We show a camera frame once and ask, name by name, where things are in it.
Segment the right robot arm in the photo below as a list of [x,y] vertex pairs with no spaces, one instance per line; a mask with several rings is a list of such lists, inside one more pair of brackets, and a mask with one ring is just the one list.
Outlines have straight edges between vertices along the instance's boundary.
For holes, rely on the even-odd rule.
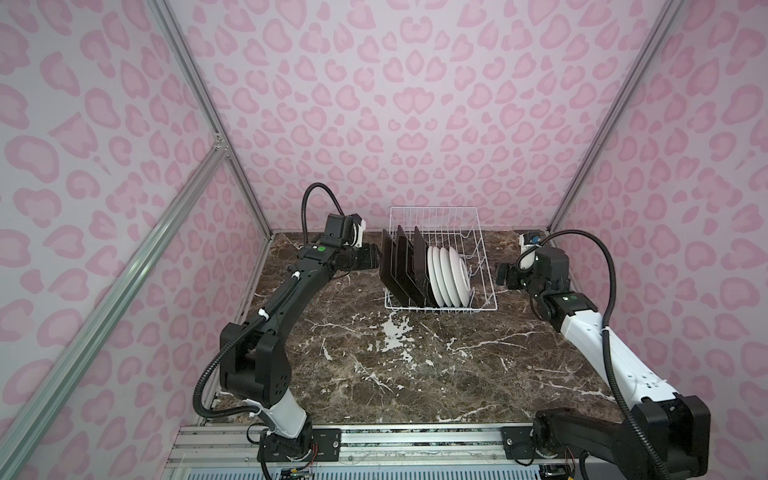
[[709,467],[711,413],[697,396],[680,394],[647,366],[600,310],[571,288],[567,254],[535,246],[502,263],[496,283],[528,295],[532,311],[562,334],[608,385],[623,416],[609,422],[573,408],[536,413],[532,444],[541,454],[575,448],[614,464],[627,479],[688,479]]

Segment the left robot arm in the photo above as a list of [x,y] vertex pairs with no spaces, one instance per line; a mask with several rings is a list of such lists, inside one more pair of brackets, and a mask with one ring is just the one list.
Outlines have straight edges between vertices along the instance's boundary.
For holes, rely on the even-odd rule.
[[365,229],[358,214],[330,214],[324,232],[298,250],[290,274],[266,303],[243,324],[224,328],[219,383],[245,404],[215,410],[214,417],[253,413],[281,437],[303,434],[308,414],[290,391],[292,368],[285,346],[306,307],[337,272],[378,266],[378,247],[363,241]]

